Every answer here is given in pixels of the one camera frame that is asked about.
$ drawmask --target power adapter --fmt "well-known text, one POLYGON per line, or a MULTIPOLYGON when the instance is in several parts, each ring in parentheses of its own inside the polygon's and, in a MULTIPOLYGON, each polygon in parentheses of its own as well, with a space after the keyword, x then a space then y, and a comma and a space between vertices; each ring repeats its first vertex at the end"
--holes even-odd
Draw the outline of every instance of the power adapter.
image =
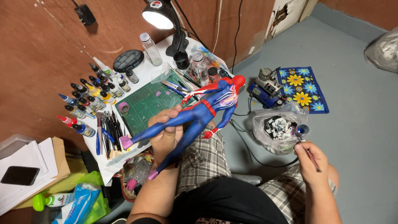
POLYGON ((83 25, 89 26, 95 23, 96 18, 86 4, 78 5, 74 0, 72 0, 72 2, 76 6, 75 12, 79 16, 79 19, 83 25))

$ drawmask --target desk lamp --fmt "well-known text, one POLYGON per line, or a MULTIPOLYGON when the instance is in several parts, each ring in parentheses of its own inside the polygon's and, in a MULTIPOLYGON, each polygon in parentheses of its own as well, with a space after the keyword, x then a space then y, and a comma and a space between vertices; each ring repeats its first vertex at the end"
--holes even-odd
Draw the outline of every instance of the desk lamp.
POLYGON ((166 55, 172 57, 179 51, 185 51, 189 42, 185 39, 185 33, 181 31, 177 14, 173 7, 170 6, 170 2, 171 0, 151 1, 143 10, 142 16, 147 22, 158 29, 172 29, 174 26, 176 27, 173 42, 166 49, 166 55))

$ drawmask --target action figure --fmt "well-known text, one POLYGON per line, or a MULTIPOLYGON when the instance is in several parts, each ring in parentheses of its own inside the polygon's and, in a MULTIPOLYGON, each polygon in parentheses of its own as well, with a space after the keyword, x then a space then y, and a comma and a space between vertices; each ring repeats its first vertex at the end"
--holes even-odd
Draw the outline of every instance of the action figure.
POLYGON ((152 138, 167 127, 174 127, 192 121, 192 124, 177 143, 176 148, 166 156, 155 170, 149 173, 148 178, 153 180, 162 170, 178 161, 185 148, 206 128, 206 125, 216 116, 217 111, 225 110, 221 122, 211 131, 204 132, 205 136, 203 138, 210 138, 228 124, 238 105, 239 88, 244 84, 245 78, 237 75, 232 79, 222 78, 218 83, 209 84, 190 92, 184 97, 182 104, 187 103, 193 95, 213 92, 214 94, 206 100, 201 100, 197 104, 183 109, 178 113, 177 117, 171 118, 166 123, 156 123, 133 138, 129 138, 128 135, 120 137, 123 147, 126 149, 139 141, 152 138))

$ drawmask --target green cutting mat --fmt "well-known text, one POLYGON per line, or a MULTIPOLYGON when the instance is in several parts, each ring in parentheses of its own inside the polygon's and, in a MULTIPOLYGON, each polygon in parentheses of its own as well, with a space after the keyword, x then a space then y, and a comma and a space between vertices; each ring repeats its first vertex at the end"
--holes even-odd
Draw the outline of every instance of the green cutting mat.
MULTIPOLYGON (((185 81, 172 70, 171 73, 172 74, 167 78, 167 81, 176 85, 179 85, 176 80, 185 83, 185 81)), ((148 83, 128 97, 124 98, 122 101, 119 101, 115 106, 117 108, 117 106, 122 102, 126 102, 130 106, 130 110, 123 115, 126 118, 133 135, 137 135, 148 127, 148 121, 151 117, 164 109, 170 109, 177 104, 181 104, 182 99, 183 97, 181 95, 170 90, 162 83, 148 83)), ((182 105, 182 108, 196 102, 198 101, 191 98, 187 104, 182 105)))

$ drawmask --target lamp shade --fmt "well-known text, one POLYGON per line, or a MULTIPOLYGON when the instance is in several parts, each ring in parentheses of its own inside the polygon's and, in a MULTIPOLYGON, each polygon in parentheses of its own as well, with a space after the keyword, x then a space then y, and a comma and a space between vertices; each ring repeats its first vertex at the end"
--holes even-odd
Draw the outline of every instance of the lamp shade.
POLYGON ((158 29, 172 29, 174 27, 170 5, 162 0, 149 3, 142 12, 142 16, 158 29))

